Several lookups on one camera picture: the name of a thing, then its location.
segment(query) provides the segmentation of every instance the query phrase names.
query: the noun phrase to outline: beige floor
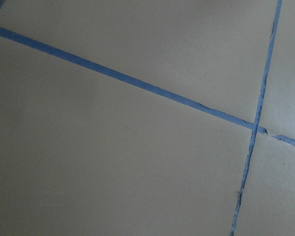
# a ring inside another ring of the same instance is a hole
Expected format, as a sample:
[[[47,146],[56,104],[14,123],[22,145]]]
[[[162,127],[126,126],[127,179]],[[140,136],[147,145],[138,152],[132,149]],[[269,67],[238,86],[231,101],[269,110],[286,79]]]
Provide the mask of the beige floor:
[[[6,0],[0,27],[253,123],[276,4]],[[260,125],[295,139],[295,0]],[[251,134],[0,37],[0,235],[229,235]],[[295,236],[295,147],[270,135],[237,236]]]

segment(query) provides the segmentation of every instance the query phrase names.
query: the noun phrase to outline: beige surface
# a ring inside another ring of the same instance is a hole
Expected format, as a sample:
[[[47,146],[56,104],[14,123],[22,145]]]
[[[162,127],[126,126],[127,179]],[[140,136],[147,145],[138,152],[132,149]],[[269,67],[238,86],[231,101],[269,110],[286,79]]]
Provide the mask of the beige surface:
[[[295,0],[282,5],[261,125],[295,139]]]
[[[0,235],[225,235],[251,130],[0,38]]]
[[[295,147],[259,134],[237,236],[295,236]]]
[[[276,0],[7,0],[0,26],[255,118]]]

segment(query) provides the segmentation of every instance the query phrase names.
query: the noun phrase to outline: floor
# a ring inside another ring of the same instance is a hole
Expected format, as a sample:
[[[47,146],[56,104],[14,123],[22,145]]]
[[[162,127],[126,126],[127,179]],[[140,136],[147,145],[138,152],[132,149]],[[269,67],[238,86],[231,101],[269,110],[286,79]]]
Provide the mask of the floor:
[[[0,235],[295,236],[295,0],[0,1]]]

